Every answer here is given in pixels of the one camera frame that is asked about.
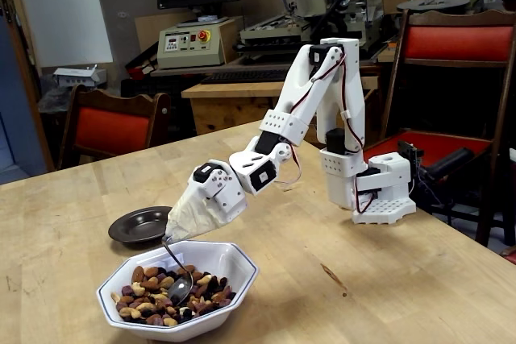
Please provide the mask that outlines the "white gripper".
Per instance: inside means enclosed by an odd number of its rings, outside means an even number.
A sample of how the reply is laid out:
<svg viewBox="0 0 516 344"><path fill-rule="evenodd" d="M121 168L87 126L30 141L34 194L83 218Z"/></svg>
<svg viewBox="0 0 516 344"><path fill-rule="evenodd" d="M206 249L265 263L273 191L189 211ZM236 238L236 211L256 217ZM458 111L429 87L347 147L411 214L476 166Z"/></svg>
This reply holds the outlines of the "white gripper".
<svg viewBox="0 0 516 344"><path fill-rule="evenodd" d="M208 161L198 166L193 171L192 182L218 223L232 222L247 208L242 185L230 165L223 161Z"/></svg>

